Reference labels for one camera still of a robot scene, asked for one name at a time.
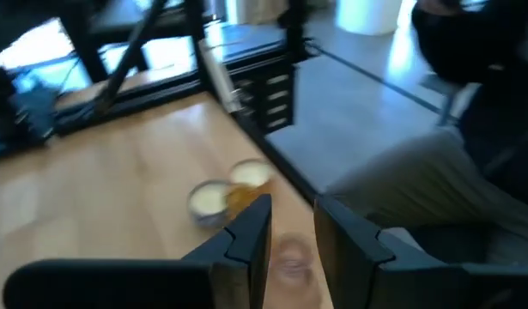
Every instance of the wooden table surface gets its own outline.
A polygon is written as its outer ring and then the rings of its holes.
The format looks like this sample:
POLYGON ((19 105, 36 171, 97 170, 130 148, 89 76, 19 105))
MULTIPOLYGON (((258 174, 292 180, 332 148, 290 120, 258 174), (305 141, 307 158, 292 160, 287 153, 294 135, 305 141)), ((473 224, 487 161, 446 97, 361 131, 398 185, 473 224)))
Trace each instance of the wooden table surface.
MULTIPOLYGON (((188 193, 249 158, 264 155, 198 94, 0 162, 0 293, 10 272, 42 258, 181 258, 213 234, 192 223, 188 193)), ((279 174, 271 195, 273 238, 309 239, 317 288, 280 295, 268 287, 266 306, 307 308, 303 299, 321 293, 315 308, 332 308, 310 207, 279 174)))

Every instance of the dark jacket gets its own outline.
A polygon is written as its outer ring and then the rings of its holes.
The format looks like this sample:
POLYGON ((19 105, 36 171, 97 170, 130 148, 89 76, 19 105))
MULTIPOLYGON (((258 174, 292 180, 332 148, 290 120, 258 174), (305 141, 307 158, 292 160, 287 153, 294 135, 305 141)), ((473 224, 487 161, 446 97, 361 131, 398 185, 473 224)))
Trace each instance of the dark jacket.
POLYGON ((465 150, 493 184, 528 203, 528 0, 489 0, 453 17, 416 6, 412 20, 439 76, 482 84, 459 121, 465 150))

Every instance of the person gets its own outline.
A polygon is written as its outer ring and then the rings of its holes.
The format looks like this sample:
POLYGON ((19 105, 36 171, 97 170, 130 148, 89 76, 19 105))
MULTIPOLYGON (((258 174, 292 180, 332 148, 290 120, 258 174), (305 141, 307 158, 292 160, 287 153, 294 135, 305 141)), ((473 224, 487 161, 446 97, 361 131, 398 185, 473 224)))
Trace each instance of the person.
POLYGON ((490 226, 484 262, 528 264, 528 0, 476 12, 441 1, 417 0, 413 25, 439 77, 481 84, 469 107, 456 126, 379 154, 327 193, 383 228, 490 226))

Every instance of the gray pants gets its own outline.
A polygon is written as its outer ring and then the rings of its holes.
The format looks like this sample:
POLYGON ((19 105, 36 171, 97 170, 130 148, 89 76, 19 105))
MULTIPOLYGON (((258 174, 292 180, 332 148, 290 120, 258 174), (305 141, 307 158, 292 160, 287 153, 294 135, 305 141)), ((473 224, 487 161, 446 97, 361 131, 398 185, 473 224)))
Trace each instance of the gray pants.
MULTIPOLYGON (((489 224, 487 262, 528 264, 528 205, 480 175, 455 129, 403 142, 345 175, 327 193, 384 228, 489 224)), ((436 239, 436 245, 442 241, 436 239)))

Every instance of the white cylinder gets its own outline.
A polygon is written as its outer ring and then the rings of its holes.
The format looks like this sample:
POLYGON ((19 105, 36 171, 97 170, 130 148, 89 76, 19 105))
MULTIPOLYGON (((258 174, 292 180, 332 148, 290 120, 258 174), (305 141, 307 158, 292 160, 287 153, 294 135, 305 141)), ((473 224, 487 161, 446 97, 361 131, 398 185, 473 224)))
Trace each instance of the white cylinder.
POLYGON ((337 0, 337 25, 351 33, 381 35, 398 27, 403 0, 337 0))

